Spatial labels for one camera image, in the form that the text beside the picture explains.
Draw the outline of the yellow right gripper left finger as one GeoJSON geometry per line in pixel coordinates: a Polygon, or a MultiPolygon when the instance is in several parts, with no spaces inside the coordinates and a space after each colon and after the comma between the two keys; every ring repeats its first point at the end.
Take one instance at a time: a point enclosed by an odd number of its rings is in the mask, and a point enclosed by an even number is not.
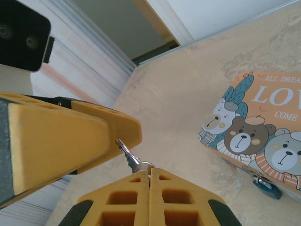
{"type": "Polygon", "coordinates": [[[58,226],[149,226],[149,177],[139,171],[80,197],[58,226]]]}

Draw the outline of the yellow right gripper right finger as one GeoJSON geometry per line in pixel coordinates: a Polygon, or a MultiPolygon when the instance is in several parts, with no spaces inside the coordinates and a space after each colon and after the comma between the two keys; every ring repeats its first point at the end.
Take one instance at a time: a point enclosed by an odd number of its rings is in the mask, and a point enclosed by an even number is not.
{"type": "Polygon", "coordinates": [[[215,193],[159,168],[150,178],[149,226],[242,226],[215,193]]]}

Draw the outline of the small silver key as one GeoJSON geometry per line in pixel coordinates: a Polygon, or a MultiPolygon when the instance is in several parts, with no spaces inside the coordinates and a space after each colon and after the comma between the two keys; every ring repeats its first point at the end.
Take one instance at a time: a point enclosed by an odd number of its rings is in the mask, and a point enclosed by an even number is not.
{"type": "Polygon", "coordinates": [[[149,175],[151,174],[151,169],[155,167],[152,163],[148,161],[141,161],[130,151],[130,149],[128,149],[122,140],[117,139],[116,143],[119,146],[119,150],[124,153],[128,162],[128,166],[132,170],[132,174],[139,171],[147,171],[149,175]]]}

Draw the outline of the small blue padlock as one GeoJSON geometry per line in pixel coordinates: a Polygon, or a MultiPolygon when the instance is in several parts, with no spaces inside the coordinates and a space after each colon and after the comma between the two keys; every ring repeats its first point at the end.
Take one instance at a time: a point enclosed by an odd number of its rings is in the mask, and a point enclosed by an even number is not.
{"type": "Polygon", "coordinates": [[[264,193],[265,195],[267,195],[272,199],[279,200],[282,196],[281,191],[275,185],[271,184],[269,181],[267,181],[264,178],[254,177],[253,184],[259,190],[261,190],[262,193],[264,193]]]}

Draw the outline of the orange bear print tin box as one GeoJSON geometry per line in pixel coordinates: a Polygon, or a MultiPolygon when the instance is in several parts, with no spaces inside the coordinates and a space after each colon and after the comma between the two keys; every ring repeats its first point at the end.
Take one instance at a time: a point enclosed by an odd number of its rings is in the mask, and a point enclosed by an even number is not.
{"type": "Polygon", "coordinates": [[[198,140],[246,174],[301,203],[301,73],[235,78],[198,140]]]}

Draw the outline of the wooden door frame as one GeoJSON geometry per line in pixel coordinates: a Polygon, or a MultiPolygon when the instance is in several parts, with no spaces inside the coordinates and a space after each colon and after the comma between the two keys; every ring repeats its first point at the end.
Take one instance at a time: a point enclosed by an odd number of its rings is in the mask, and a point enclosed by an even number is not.
{"type": "Polygon", "coordinates": [[[172,33],[159,18],[158,14],[147,2],[147,0],[132,0],[132,2],[155,29],[155,31],[160,35],[160,37],[165,41],[166,44],[168,44],[169,46],[180,46],[180,43],[172,35],[172,33]]]}

